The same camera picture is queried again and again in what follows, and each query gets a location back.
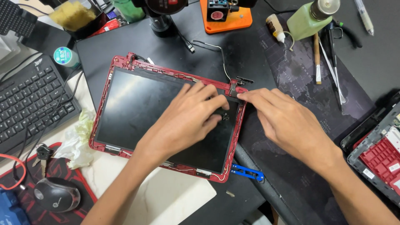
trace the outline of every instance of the red mouse pad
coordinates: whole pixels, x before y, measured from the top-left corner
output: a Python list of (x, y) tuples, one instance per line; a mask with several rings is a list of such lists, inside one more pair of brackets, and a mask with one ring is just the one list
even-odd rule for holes
[[(56, 149), (61, 143), (55, 143), (50, 145), (49, 148)], [(96, 203), (97, 198), (90, 189), (82, 173), (78, 170), (71, 170), (67, 166), (69, 159), (54, 159), (51, 158), (47, 162), (47, 177), (59, 177), (74, 183), (80, 192), (80, 203), (79, 205), (64, 213), (49, 212), (41, 208), (34, 199), (33, 188), (36, 182), (42, 179), (42, 168), (40, 163), (35, 167), (32, 167), (33, 162), (36, 159), (36, 155), (28, 159), (27, 169), (33, 176), (32, 180), (30, 176), (26, 176), (23, 184), (26, 186), (26, 190), (22, 191), (20, 188), (15, 188), (13, 191), (17, 196), (20, 207), (26, 212), (28, 219), (33, 225), (53, 225), (53, 224), (64, 224), (64, 225), (77, 225), (80, 224), (88, 214), (89, 210)], [(17, 174), (19, 177), (22, 176), (23, 169), (20, 165), (17, 166)], [(12, 176), (12, 169), (6, 173), (0, 175), (0, 183), (6, 187), (11, 187), (15, 184)]]

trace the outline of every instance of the black keyboard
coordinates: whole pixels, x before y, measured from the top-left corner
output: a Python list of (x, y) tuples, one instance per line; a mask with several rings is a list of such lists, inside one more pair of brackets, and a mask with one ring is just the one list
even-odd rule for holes
[(53, 113), (60, 98), (64, 102), (71, 97), (68, 85), (61, 93), (63, 85), (64, 80), (47, 55), (0, 84), (0, 153), (12, 155), (19, 151), (26, 128), (28, 146), (44, 129), (45, 135), (82, 111), (73, 98)]

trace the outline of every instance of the black desk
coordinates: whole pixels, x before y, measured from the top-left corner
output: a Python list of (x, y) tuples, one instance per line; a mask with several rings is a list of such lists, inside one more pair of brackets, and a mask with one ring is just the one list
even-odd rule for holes
[[(310, 0), (272, 1), (276, 8), (298, 8)], [(338, 56), (365, 89), (376, 100), (391, 88), (399, 86), (396, 63), (399, 61), (400, 45), (397, 37), (400, 25), (396, 23), (396, 12), (400, 2), (390, 0), (378, 4), (365, 0), (370, 17), (374, 23), (375, 37), (368, 36), (357, 16), (353, 1), (342, 1), (336, 18), (351, 27), (363, 41), (362, 49), (351, 49), (345, 37), (336, 42)], [(253, 24), (250, 28), (208, 35), (204, 32), (199, 3), (191, 4), (173, 15), (176, 25), (189, 40), (201, 40), (217, 44), (226, 53), (227, 69), (231, 76), (242, 76), (255, 81), (246, 85), (247, 89), (275, 86), (269, 66), (259, 44), (257, 30), (264, 26), (265, 19), (272, 10), (260, 0), (252, 9)], [(219, 52), (196, 47), (190, 54), (179, 38), (160, 39), (153, 35), (149, 20), (143, 20), (116, 30), (106, 32), (79, 42), (78, 52), (84, 65), (88, 86), (97, 108), (103, 90), (110, 61), (114, 55), (126, 55), (128, 51), (143, 57), (150, 57), (155, 64), (188, 72), (218, 81), (226, 81)], [(201, 207), (183, 224), (238, 224), (246, 215), (257, 208), (264, 199), (243, 177), (230, 176), (225, 184), (212, 183), (217, 196)], [(231, 198), (225, 193), (233, 192)]]

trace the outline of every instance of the hand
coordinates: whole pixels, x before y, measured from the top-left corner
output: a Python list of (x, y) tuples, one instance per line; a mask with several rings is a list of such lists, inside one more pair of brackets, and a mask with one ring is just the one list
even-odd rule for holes
[(265, 135), (286, 152), (311, 169), (323, 173), (336, 160), (341, 150), (325, 134), (314, 114), (278, 89), (266, 88), (238, 94), (257, 109)]
[(172, 155), (203, 140), (222, 119), (221, 115), (212, 115), (220, 107), (228, 110), (229, 104), (224, 95), (218, 95), (214, 85), (185, 84), (138, 142), (135, 154), (147, 154), (159, 166)]

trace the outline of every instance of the crumpled tissue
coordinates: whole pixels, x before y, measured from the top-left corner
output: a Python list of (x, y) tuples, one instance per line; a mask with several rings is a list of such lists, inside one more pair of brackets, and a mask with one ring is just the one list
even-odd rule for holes
[(89, 147), (89, 137), (94, 116), (94, 112), (82, 109), (78, 124), (65, 132), (65, 141), (54, 155), (54, 158), (70, 159), (71, 161), (67, 163), (70, 169), (88, 166), (93, 160), (94, 150)]

